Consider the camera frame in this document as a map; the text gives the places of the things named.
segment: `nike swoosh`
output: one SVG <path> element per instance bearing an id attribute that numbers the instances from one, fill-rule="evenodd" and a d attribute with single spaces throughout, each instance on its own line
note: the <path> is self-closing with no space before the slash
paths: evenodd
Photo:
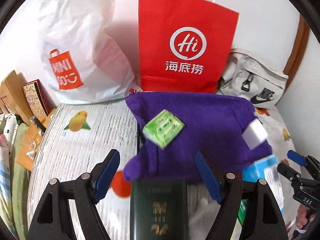
<path id="1" fill-rule="evenodd" d="M 250 99 L 250 102 L 253 103 L 254 105 L 255 104 L 260 104 L 260 103 L 265 103 L 265 102 L 269 102 L 269 101 L 272 101 L 274 99 L 269 99 L 269 100 L 266 100 L 266 99 L 263 99 L 263 100 L 257 100 L 257 96 L 254 96 L 253 98 Z"/>

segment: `white wall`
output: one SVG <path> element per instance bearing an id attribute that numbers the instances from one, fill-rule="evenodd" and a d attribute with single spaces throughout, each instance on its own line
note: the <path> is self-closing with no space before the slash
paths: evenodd
<path id="1" fill-rule="evenodd" d="M 306 53 L 277 104 L 298 153 L 320 160 L 320 44 L 310 33 Z"/>
<path id="2" fill-rule="evenodd" d="M 0 35 L 0 80 L 11 70 L 27 81 L 40 79 L 55 104 L 39 58 L 37 12 L 41 0 L 27 0 Z M 233 47 L 260 53 L 282 70 L 291 52 L 299 14 L 288 0 L 215 0 L 240 13 Z M 135 71 L 138 60 L 138 0 L 116 0 L 115 15 L 107 33 L 124 51 Z"/>

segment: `white circular logo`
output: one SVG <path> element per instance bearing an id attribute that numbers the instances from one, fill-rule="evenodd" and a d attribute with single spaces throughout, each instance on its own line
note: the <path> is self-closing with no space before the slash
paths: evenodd
<path id="1" fill-rule="evenodd" d="M 178 44 L 178 47 L 180 47 L 179 51 L 176 50 L 175 45 L 174 45 L 176 37 L 180 33 L 186 32 L 186 31 L 196 33 L 200 37 L 200 39 L 202 41 L 202 48 L 200 50 L 197 48 L 198 40 L 195 39 L 195 37 L 191 37 L 190 34 L 187 34 L 185 36 L 184 40 L 181 43 Z M 196 52 L 198 50 L 199 50 L 199 52 L 195 56 L 192 56 L 192 57 L 188 58 L 187 56 L 184 56 L 184 55 L 180 54 L 183 51 L 184 47 L 185 47 L 185 51 L 186 52 L 188 52 L 190 50 L 190 48 L 191 48 L 192 52 Z M 207 40 L 206 40 L 204 34 L 200 30 L 198 30 L 198 29 L 196 29 L 194 27 L 182 27 L 182 28 L 176 30 L 172 34 L 172 36 L 170 38 L 170 49 L 171 49 L 172 53 L 175 56 L 177 56 L 178 58 L 181 58 L 181 59 L 184 59 L 184 60 L 193 60 L 193 59 L 201 57 L 202 54 L 204 54 L 206 48 L 207 48 Z"/>

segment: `purple towel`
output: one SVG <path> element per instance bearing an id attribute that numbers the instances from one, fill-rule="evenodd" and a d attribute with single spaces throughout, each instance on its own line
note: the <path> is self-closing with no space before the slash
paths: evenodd
<path id="1" fill-rule="evenodd" d="M 272 154 L 267 141 L 250 150 L 242 132 L 253 121 L 254 107 L 244 98 L 206 93 L 150 92 L 126 98 L 140 128 L 163 109 L 178 117 L 185 127 L 161 150 L 146 140 L 137 156 L 124 168 L 131 181 L 174 178 L 201 181 L 196 153 L 201 150 L 222 172 L 241 172 L 251 163 Z"/>

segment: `blue and white package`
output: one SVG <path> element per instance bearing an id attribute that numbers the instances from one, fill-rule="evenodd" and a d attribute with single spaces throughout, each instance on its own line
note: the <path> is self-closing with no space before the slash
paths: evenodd
<path id="1" fill-rule="evenodd" d="M 265 179 L 275 196 L 281 213 L 284 212 L 284 197 L 277 170 L 277 159 L 274 155 L 258 160 L 242 171 L 242 178 L 246 181 L 256 182 L 258 179 Z"/>

